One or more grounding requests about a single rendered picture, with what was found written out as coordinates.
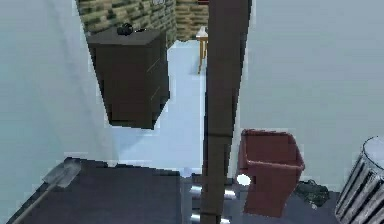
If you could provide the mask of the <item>dark brown chest of drawers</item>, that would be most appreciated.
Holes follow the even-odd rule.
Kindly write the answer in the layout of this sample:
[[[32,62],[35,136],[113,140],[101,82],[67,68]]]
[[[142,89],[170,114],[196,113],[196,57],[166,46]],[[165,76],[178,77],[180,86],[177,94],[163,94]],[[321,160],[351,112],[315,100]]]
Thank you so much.
[[[170,98],[166,34],[115,28],[87,38],[109,123],[152,129]]]

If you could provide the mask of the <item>light wooden table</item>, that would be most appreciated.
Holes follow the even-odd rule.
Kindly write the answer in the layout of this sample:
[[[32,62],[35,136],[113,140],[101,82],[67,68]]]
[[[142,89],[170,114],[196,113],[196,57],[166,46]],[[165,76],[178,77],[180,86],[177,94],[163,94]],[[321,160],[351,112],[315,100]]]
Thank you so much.
[[[208,32],[206,26],[201,26],[196,34],[196,39],[199,41],[199,66],[198,72],[201,72],[203,60],[207,56],[208,48]]]

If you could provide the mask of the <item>chrome tube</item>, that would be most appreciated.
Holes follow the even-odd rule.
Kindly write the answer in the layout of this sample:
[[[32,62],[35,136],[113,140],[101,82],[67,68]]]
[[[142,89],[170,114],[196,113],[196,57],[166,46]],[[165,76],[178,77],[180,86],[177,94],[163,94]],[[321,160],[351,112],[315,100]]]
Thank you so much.
[[[195,223],[199,223],[201,221],[201,217],[199,214],[192,213],[190,216],[190,221],[195,222]],[[226,219],[226,218],[220,218],[219,224],[231,224],[231,220]]]
[[[202,192],[202,187],[201,186],[195,186],[193,185],[191,188],[190,188],[190,193],[192,194],[195,194],[195,195],[200,195]],[[234,200],[237,198],[236,196],[236,193],[232,190],[225,190],[224,191],[224,198],[225,199],[230,199],[230,200]]]

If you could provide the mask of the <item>white round object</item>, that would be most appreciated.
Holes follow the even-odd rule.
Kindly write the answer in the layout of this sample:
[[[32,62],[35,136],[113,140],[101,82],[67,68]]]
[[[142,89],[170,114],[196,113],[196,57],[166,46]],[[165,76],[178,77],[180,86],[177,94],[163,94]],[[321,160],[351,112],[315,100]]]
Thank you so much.
[[[249,186],[251,183],[251,178],[245,174],[240,174],[236,177],[237,182],[242,186]]]

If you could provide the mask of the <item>red-brown bin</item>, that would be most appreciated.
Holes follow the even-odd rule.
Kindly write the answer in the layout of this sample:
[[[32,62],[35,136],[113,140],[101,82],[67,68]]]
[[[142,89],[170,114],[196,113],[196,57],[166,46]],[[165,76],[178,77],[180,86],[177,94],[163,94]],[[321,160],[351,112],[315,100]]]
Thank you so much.
[[[281,217],[304,169],[292,134],[244,129],[237,163],[238,175],[244,174],[251,179],[244,212]]]

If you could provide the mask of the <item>black round object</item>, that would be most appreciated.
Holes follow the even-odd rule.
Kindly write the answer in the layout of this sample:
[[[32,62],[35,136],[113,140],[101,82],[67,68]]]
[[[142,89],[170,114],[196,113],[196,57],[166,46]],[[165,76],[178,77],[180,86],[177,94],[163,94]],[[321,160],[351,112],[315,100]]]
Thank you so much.
[[[117,34],[118,35],[123,35],[123,36],[128,36],[134,32],[133,26],[129,23],[124,23],[121,26],[117,28]]]

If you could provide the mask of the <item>dark grey table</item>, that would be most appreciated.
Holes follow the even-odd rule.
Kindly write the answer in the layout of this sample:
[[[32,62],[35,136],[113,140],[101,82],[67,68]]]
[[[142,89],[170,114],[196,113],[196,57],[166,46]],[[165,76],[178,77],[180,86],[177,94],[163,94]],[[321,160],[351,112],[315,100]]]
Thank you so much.
[[[42,184],[5,224],[182,224],[177,171],[80,164],[68,186]]]

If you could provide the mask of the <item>grey flat object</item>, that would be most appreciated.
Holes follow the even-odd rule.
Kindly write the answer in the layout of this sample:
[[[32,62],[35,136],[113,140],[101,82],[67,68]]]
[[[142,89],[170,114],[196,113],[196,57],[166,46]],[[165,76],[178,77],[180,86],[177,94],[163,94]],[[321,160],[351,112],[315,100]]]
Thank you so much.
[[[49,186],[66,188],[81,171],[81,163],[76,159],[68,159],[58,164],[44,178]]]

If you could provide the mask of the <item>dark green crumpled cloth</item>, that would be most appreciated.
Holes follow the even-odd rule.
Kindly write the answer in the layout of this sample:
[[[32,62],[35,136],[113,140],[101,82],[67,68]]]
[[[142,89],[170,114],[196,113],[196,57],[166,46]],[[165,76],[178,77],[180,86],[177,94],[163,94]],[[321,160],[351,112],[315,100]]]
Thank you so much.
[[[317,184],[314,180],[300,181],[294,193],[315,207],[323,206],[330,199],[328,188]]]

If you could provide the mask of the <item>silver ribbed bin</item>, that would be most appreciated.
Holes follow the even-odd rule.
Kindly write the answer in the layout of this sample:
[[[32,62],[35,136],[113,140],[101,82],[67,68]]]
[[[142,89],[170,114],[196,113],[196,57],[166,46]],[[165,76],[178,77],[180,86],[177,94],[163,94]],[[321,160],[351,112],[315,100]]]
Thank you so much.
[[[384,224],[384,136],[366,140],[335,207],[340,224]]]

